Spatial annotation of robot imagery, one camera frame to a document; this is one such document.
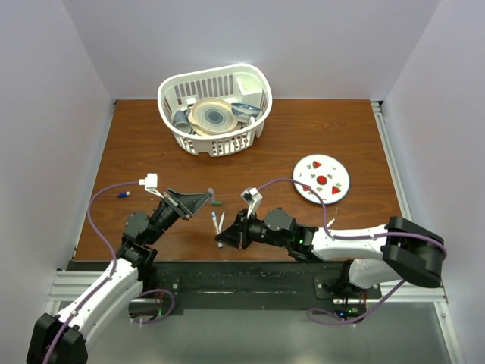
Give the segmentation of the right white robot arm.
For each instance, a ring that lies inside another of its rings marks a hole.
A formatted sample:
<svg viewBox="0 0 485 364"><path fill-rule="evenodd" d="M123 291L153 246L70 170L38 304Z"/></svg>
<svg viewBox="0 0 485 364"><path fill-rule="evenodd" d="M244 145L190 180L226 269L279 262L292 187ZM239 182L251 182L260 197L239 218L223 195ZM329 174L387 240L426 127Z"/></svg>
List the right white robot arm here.
<svg viewBox="0 0 485 364"><path fill-rule="evenodd" d="M398 279L438 288L446 258L443 238L402 217L363 230L326 231L299 224L281 208L263 219L243 209L215 240L237 249L247 249L253 242L282 247L299 262L348 259L346 274L333 285L348 298Z"/></svg>

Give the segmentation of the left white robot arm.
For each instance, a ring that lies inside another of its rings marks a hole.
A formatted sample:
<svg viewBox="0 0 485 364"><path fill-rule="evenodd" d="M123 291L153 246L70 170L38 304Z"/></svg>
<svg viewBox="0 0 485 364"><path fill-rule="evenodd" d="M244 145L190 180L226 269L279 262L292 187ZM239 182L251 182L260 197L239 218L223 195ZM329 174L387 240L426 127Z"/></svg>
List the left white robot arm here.
<svg viewBox="0 0 485 364"><path fill-rule="evenodd" d="M85 363L102 329L138 297L157 288L154 244L178 219L193 217L211 193L179 193L153 189L159 204L152 214L127 217L119 250L109 266L80 296L57 314L44 313L36 321L27 351L28 363Z"/></svg>

